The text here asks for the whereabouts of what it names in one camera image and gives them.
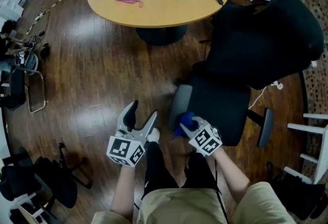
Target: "person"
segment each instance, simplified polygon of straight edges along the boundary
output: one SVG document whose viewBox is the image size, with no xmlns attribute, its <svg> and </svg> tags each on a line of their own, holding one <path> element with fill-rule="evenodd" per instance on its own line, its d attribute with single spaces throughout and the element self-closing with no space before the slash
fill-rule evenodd
<svg viewBox="0 0 328 224">
<path fill-rule="evenodd" d="M 9 49 L 6 41 L 12 43 L 24 43 L 24 40 L 19 40 L 10 37 L 11 31 L 14 29 L 14 22 L 11 20 L 5 21 L 0 33 L 0 71 L 10 72 L 12 66 L 15 65 L 15 54 L 20 52 L 27 52 L 28 49 L 23 47 L 21 49 Z"/>
<path fill-rule="evenodd" d="M 154 128 L 145 144 L 147 170 L 138 224 L 226 224 L 224 205 L 216 193 L 217 183 L 201 151 L 193 152 L 186 171 L 187 180 L 179 188 L 165 167 Z M 228 189 L 238 204 L 234 223 L 295 223 L 270 184 L 250 180 L 230 160 L 222 148 L 212 156 L 221 168 Z M 122 166 L 108 212 L 97 212 L 92 224 L 132 223 L 135 168 Z"/>
</svg>

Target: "carpet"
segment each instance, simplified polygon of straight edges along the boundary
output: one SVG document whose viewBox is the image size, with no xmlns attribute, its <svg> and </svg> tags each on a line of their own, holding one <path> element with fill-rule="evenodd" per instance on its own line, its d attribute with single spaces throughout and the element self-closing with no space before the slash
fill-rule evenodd
<svg viewBox="0 0 328 224">
<path fill-rule="evenodd" d="M 320 22 L 325 34 L 325 48 L 320 59 L 316 61 L 317 66 L 312 67 L 311 65 L 303 71 L 307 108 L 309 113 L 328 114 L 328 0 L 304 0 L 304 2 Z M 309 126 L 325 127 L 328 124 L 328 120 L 309 119 L 308 124 Z M 320 135 L 308 134 L 306 154 L 318 158 L 320 154 L 321 140 L 322 138 Z M 303 163 L 302 174 L 312 178 L 315 169 L 316 164 L 305 160 Z M 326 172 L 320 183 L 326 185 L 326 193 L 328 193 L 328 172 Z M 295 215 L 293 217 L 297 223 L 326 224 L 328 222 L 328 207 L 317 219 L 308 218 L 305 221 L 300 221 Z"/>
</svg>

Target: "black pants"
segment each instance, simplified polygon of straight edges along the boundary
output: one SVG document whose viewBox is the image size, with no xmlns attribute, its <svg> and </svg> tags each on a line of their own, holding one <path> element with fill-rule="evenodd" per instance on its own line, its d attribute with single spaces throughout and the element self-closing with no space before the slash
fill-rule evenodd
<svg viewBox="0 0 328 224">
<path fill-rule="evenodd" d="M 163 153 L 156 142 L 146 143 L 147 170 L 143 197 L 157 189 L 179 188 L 175 179 L 165 167 Z M 215 178 L 206 158 L 200 153 L 192 153 L 189 168 L 185 171 L 186 183 L 182 188 L 205 188 L 217 190 Z"/>
</svg>

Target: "chair seat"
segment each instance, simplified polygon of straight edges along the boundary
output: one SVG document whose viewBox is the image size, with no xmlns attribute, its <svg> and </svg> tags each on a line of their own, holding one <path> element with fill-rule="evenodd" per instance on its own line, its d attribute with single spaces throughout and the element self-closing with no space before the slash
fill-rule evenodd
<svg viewBox="0 0 328 224">
<path fill-rule="evenodd" d="M 238 145 L 250 101 L 248 86 L 233 85 L 210 77 L 192 76 L 188 111 L 217 127 L 224 146 Z"/>
<path fill-rule="evenodd" d="M 21 70 L 13 70 L 10 73 L 10 95 L 25 95 L 25 74 Z"/>
</svg>

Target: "blue object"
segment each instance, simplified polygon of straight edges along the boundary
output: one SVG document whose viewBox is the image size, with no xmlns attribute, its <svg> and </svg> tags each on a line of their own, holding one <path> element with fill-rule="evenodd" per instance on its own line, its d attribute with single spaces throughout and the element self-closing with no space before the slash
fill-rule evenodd
<svg viewBox="0 0 328 224">
<path fill-rule="evenodd" d="M 186 135 L 186 133 L 184 132 L 184 130 L 182 129 L 182 127 L 180 126 L 180 123 L 183 124 L 184 126 L 186 126 L 190 131 L 195 131 L 198 127 L 197 122 L 193 122 L 191 120 L 191 118 L 195 116 L 195 114 L 193 112 L 187 112 L 186 114 L 184 114 L 179 121 L 179 125 L 176 128 L 176 130 L 174 131 L 174 137 L 176 138 L 177 136 L 183 136 L 188 138 L 188 136 Z"/>
</svg>

